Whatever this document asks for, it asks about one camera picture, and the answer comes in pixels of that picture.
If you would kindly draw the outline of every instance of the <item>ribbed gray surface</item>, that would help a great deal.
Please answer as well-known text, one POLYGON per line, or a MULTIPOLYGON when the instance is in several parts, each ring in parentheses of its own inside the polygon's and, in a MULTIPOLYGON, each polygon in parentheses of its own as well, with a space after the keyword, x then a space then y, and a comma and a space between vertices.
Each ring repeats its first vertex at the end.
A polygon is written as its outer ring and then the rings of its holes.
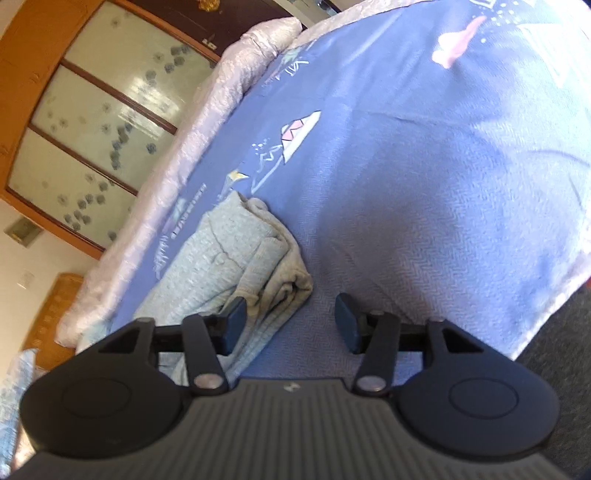
POLYGON ((566 480, 541 455, 462 462, 411 437, 381 400, 340 380, 242 380, 196 400, 168 436, 124 457, 82 461, 39 454, 14 480, 566 480))

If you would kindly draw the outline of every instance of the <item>light switch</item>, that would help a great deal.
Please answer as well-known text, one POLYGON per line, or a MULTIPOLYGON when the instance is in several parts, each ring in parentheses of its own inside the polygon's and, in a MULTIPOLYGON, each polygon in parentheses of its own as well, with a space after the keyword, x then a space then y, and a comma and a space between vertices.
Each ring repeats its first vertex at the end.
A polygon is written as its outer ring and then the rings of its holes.
POLYGON ((35 279, 35 276, 31 272, 25 270, 17 284, 19 287, 26 290, 33 283, 33 279, 35 279))

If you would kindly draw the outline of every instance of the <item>pink fish print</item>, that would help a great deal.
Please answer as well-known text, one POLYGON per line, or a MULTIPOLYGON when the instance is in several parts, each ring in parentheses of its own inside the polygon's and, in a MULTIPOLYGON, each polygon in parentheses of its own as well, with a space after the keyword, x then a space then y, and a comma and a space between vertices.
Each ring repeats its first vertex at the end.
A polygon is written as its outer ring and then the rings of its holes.
POLYGON ((441 50, 436 50, 431 56, 432 61, 438 63, 445 69, 452 68, 453 63, 464 55, 470 40, 476 35, 486 17, 483 15, 472 20, 465 30, 461 32, 444 33, 439 36, 439 46, 441 50))

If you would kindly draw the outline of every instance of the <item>black plastic device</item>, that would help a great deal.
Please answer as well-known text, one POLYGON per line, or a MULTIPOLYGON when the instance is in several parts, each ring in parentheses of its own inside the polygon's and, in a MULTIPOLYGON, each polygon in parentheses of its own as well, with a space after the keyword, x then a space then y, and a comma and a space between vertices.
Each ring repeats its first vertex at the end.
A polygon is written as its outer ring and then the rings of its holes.
POLYGON ((339 378, 241 379, 227 355, 237 299, 181 326, 137 319, 33 383, 21 419, 38 452, 14 479, 565 480, 538 450, 558 419, 551 387, 451 322, 403 323, 341 294, 335 321, 364 353, 339 378), (399 351, 424 368, 391 387, 399 351), (189 387, 158 371, 184 352, 189 387))

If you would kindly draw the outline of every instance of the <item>round black pad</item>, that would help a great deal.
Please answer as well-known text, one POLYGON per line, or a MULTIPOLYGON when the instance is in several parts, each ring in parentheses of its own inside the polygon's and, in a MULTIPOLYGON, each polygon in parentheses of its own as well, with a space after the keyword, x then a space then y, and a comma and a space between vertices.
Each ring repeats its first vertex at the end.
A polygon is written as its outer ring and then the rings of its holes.
POLYGON ((464 457, 503 460, 530 453, 558 420, 558 398, 540 377, 480 344, 481 352, 440 349, 404 384, 398 408, 434 447, 464 457))
POLYGON ((37 451, 98 459, 150 445, 181 406, 179 388, 146 361, 83 352, 30 386, 21 420, 37 451))

